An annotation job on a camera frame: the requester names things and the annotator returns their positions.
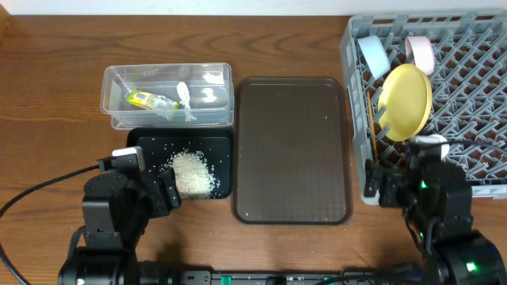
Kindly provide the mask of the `pile of rice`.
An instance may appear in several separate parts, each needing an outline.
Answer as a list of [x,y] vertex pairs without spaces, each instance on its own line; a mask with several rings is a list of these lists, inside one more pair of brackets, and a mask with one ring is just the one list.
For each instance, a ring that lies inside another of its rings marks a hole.
[[215,175],[215,166],[209,165],[200,150],[183,149],[172,153],[162,164],[155,168],[161,173],[171,168],[176,177],[177,190],[182,199],[209,199],[212,191],[221,185]]

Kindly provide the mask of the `yellow plate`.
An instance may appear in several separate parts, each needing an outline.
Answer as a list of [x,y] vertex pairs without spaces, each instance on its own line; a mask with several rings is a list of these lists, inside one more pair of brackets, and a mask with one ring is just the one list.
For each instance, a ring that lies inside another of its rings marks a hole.
[[397,66],[383,83],[378,110],[385,108],[379,118],[386,136],[395,142],[416,135],[426,124],[433,102],[428,77],[413,64]]

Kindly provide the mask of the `light blue bowl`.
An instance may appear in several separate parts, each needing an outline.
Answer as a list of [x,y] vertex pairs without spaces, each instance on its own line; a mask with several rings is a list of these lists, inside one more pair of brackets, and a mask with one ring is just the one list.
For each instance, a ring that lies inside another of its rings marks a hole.
[[375,80],[387,73],[391,64],[378,36],[367,36],[357,40],[364,59]]

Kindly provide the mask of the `clear plastic waste bin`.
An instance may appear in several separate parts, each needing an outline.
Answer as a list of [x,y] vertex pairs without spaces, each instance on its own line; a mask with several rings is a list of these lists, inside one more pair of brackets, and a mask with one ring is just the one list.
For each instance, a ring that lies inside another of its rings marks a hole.
[[[185,82],[190,92],[191,113],[185,121],[177,84]],[[134,89],[162,95],[179,103],[170,118],[144,110],[126,101]],[[105,70],[101,111],[111,116],[117,130],[137,127],[229,127],[234,119],[232,70],[227,63],[171,63],[110,66]]]

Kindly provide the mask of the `dark brown serving tray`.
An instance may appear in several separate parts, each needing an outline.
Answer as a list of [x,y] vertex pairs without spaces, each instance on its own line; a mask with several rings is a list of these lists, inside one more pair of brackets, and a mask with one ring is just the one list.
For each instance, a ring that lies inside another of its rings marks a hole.
[[248,78],[236,123],[239,221],[338,226],[351,217],[346,107],[337,81]]

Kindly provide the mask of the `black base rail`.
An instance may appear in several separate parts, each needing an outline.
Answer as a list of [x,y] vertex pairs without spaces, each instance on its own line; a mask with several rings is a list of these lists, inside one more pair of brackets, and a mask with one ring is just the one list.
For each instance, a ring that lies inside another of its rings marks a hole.
[[380,271],[346,268],[338,272],[215,270],[204,265],[176,266],[165,262],[141,264],[139,284],[159,285],[315,285],[315,284],[430,284],[412,264]]

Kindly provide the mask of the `wooden chopstick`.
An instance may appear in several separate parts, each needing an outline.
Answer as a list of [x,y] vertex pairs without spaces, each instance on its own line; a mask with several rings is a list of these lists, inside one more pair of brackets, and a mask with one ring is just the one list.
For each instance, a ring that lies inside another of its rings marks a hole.
[[378,157],[378,151],[377,151],[377,144],[376,144],[376,136],[375,136],[375,121],[373,117],[373,111],[372,111],[372,102],[370,98],[370,92],[369,89],[366,91],[366,96],[368,100],[368,115],[369,115],[369,122],[370,122],[370,132],[372,137],[372,149],[373,149],[373,156],[375,163],[379,164],[379,157]]

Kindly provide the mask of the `white wrapper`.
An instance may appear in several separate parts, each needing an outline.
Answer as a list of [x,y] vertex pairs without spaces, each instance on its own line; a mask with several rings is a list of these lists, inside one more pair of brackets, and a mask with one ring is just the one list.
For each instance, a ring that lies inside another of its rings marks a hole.
[[177,94],[180,97],[180,105],[185,110],[185,121],[191,122],[196,120],[196,117],[191,113],[190,106],[190,92],[185,82],[179,82],[177,84]]

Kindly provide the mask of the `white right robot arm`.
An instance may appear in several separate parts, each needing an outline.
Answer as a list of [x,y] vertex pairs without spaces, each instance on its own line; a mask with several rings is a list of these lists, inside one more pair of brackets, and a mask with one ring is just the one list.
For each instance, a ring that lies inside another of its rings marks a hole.
[[441,142],[409,142],[405,169],[364,163],[364,195],[402,209],[436,284],[504,284],[506,267],[494,243],[474,229],[472,187],[463,168],[442,158]]

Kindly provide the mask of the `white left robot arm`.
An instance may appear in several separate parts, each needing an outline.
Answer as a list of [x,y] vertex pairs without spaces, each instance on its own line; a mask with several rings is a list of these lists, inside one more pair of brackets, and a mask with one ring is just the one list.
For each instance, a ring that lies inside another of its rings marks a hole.
[[85,225],[74,232],[58,284],[179,284],[168,264],[139,261],[135,248],[150,219],[181,206],[173,169],[162,172],[150,190],[140,172],[108,171],[84,186]]

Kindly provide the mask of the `black waste tray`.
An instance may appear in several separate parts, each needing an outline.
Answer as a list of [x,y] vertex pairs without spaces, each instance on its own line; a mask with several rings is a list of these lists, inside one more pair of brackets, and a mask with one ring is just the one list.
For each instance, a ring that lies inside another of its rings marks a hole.
[[215,166],[215,175],[221,185],[212,191],[209,199],[223,199],[231,194],[233,173],[233,135],[227,127],[218,128],[136,128],[129,132],[127,145],[143,149],[147,172],[157,177],[155,168],[172,153],[183,149],[200,150]]

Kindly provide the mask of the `yellow green drink bottle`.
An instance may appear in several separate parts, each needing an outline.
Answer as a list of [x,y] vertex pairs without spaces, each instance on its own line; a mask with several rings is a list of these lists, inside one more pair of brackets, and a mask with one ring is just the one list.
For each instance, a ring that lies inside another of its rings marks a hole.
[[179,109],[179,103],[168,97],[149,93],[139,89],[132,90],[126,97],[126,101],[135,107],[161,112],[162,116],[170,118],[174,110]]

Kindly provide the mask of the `pale green cup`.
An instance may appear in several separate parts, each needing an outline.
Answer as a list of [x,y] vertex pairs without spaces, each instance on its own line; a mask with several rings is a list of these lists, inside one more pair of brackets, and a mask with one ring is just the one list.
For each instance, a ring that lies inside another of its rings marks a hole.
[[440,160],[444,160],[450,152],[450,143],[444,136],[438,134],[416,135],[409,139],[409,143],[415,146],[418,153],[438,157]]

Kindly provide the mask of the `pink rice bowl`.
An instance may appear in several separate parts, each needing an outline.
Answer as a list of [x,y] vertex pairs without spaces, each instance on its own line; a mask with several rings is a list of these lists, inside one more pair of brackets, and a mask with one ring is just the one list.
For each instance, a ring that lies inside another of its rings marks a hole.
[[408,36],[405,38],[406,57],[424,74],[431,75],[435,70],[433,46],[426,36]]

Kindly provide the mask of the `grey plastic dishwasher rack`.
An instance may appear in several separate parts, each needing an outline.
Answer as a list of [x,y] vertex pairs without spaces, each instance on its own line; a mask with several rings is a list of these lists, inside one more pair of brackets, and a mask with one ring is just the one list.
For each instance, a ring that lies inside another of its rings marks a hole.
[[[380,79],[372,77],[358,39],[378,36],[391,64]],[[405,38],[426,36],[435,57],[435,70],[426,75],[433,102],[425,126],[416,135],[444,136],[450,152],[444,161],[463,168],[476,198],[506,197],[506,14],[503,11],[440,14],[391,14],[349,19],[340,44],[345,87],[353,117],[353,154],[361,199],[366,198],[366,160],[374,160],[366,91],[375,121],[379,165],[405,169],[406,143],[390,140],[379,125],[385,111],[378,108],[383,83],[396,67],[412,64]]]

